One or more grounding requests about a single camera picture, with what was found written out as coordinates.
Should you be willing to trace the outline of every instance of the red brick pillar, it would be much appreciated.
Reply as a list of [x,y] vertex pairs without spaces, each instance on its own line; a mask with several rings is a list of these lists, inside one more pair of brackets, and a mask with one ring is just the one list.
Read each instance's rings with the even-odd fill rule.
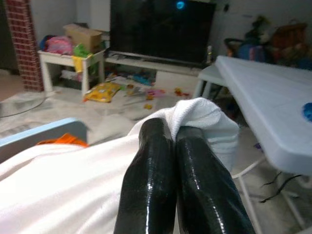
[[5,0],[12,41],[26,91],[43,91],[30,0]]

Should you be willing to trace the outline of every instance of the pink bag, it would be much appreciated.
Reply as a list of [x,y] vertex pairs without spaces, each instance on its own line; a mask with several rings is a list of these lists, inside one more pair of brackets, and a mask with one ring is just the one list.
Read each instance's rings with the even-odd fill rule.
[[53,37],[46,42],[47,52],[61,55],[73,55],[73,45],[66,36]]

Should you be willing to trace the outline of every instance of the light blue chair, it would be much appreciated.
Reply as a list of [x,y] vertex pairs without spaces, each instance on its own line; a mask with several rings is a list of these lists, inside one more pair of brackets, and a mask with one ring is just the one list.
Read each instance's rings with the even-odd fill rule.
[[87,126],[75,118],[65,118],[0,139],[0,163],[42,140],[59,138],[65,133],[87,142]]

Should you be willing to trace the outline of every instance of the white blanket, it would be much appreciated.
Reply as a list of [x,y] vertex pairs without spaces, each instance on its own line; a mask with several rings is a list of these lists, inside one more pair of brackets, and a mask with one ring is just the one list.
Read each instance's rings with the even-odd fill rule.
[[160,110],[128,136],[83,149],[39,145],[0,164],[0,230],[6,234],[111,234],[125,171],[138,150],[142,123],[164,117],[173,139],[180,126],[202,128],[230,169],[238,126],[203,98]]

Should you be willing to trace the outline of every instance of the black tv screen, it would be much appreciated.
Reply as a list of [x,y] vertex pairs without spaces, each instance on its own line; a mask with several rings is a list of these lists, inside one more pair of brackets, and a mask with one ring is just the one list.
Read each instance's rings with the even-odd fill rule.
[[110,50],[200,64],[214,12],[194,0],[113,0]]

